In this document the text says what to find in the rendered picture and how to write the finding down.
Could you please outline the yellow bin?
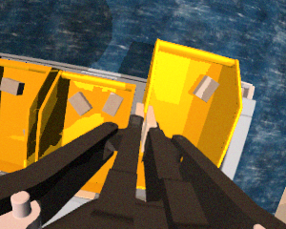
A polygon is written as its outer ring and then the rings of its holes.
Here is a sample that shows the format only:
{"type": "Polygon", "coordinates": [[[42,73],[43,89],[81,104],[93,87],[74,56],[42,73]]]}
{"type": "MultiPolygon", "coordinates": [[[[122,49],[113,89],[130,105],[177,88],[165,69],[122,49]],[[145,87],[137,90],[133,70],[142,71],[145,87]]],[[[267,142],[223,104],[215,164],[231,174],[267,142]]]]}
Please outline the yellow bin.
{"type": "Polygon", "coordinates": [[[14,172],[35,162],[39,111],[59,71],[63,70],[0,59],[0,86],[2,77],[25,83],[23,95],[0,91],[1,171],[14,172]]]}
{"type": "Polygon", "coordinates": [[[238,60],[157,39],[146,85],[144,118],[153,106],[166,136],[184,135],[219,168],[242,111],[238,60]],[[204,75],[219,83],[207,103],[193,94],[204,75]]]}
{"type": "MultiPolygon", "coordinates": [[[[134,84],[59,71],[39,111],[35,161],[103,122],[111,121],[118,124],[118,128],[126,128],[131,114],[134,90],[134,84]],[[68,100],[77,92],[82,92],[93,106],[81,117],[68,100]],[[102,112],[111,92],[124,97],[115,117],[102,112]]],[[[117,152],[114,152],[112,158],[81,190],[100,193],[116,154],[117,152]]]]}

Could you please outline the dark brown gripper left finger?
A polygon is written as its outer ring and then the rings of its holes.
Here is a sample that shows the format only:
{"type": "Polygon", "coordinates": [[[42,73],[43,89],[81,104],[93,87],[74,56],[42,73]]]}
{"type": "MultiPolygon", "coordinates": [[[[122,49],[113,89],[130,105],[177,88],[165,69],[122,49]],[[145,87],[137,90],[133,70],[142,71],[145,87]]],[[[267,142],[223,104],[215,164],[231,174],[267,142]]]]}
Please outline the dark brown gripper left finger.
{"type": "Polygon", "coordinates": [[[144,104],[137,103],[127,128],[103,122],[26,168],[0,176],[0,229],[41,229],[114,152],[85,229],[133,229],[144,119],[144,104]]]}

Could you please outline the beige block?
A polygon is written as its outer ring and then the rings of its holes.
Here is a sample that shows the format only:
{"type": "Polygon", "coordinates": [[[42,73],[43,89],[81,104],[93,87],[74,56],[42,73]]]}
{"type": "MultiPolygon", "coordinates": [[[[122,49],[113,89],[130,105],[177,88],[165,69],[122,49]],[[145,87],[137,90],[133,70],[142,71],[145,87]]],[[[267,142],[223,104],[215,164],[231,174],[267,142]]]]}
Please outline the beige block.
{"type": "Polygon", "coordinates": [[[103,109],[102,112],[115,117],[121,103],[123,102],[124,97],[111,92],[103,109]]]}
{"type": "Polygon", "coordinates": [[[77,92],[68,100],[76,112],[79,114],[79,116],[84,115],[93,108],[92,104],[82,92],[77,92]]]}
{"type": "Polygon", "coordinates": [[[204,75],[194,89],[193,94],[207,103],[218,86],[219,84],[216,81],[214,81],[208,75],[204,75]]]}
{"type": "Polygon", "coordinates": [[[24,87],[24,82],[9,77],[2,77],[0,91],[13,95],[23,95],[24,87]]]}

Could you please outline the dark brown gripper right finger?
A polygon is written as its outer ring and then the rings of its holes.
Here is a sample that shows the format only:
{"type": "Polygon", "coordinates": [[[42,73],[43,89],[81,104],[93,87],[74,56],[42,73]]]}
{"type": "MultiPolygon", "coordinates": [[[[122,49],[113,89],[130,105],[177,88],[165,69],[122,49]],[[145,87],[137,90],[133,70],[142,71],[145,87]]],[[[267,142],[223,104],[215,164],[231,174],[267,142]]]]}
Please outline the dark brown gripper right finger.
{"type": "Polygon", "coordinates": [[[286,223],[258,206],[187,137],[165,136],[151,105],[141,153],[146,201],[163,201],[168,229],[286,229],[286,223]]]}

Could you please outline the grey metal shelf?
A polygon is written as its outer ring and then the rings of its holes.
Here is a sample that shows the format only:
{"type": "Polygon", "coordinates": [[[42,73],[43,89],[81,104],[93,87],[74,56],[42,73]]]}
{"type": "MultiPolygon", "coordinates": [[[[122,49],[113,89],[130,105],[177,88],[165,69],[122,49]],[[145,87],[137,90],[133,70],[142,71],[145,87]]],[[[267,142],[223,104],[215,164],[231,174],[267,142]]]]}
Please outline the grey metal shelf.
{"type": "MultiPolygon", "coordinates": [[[[61,69],[64,72],[80,73],[84,75],[102,77],[102,78],[107,78],[107,79],[120,81],[124,83],[134,84],[135,90],[134,90],[134,95],[133,95],[131,115],[135,114],[136,104],[137,103],[142,104],[142,101],[143,101],[143,96],[144,96],[146,83],[147,83],[147,79],[144,79],[144,78],[125,75],[121,73],[106,72],[106,71],[101,71],[97,69],[75,66],[71,64],[65,64],[65,63],[54,62],[54,61],[49,61],[49,60],[43,60],[43,59],[37,59],[37,58],[31,58],[31,57],[19,56],[19,55],[13,55],[13,54],[6,54],[6,53],[0,53],[0,58],[12,60],[12,61],[14,60],[18,62],[35,64],[35,65],[41,65],[41,66],[44,65],[47,67],[61,69]]],[[[219,166],[219,169],[222,172],[224,172],[227,175],[227,177],[229,177],[231,180],[233,180],[235,176],[235,171],[236,171],[236,168],[237,168],[237,165],[238,165],[238,162],[239,162],[239,159],[240,159],[243,147],[244,147],[244,143],[245,143],[245,140],[246,140],[246,137],[249,131],[249,127],[251,124],[252,116],[254,113],[255,103],[256,103],[255,100],[252,100],[254,90],[255,90],[255,86],[241,81],[242,111],[236,123],[235,130],[230,140],[230,144],[228,146],[226,154],[219,166]]],[[[139,188],[136,188],[136,189],[137,189],[136,197],[141,200],[146,201],[145,189],[139,189],[139,188]]],[[[45,223],[45,225],[42,226],[42,228],[54,222],[55,220],[60,219],[62,216],[65,216],[70,211],[81,206],[81,204],[84,204],[88,202],[89,200],[97,199],[99,194],[100,193],[79,190],[71,198],[71,200],[52,219],[50,219],[50,221],[48,221],[47,223],[45,223]]]]}

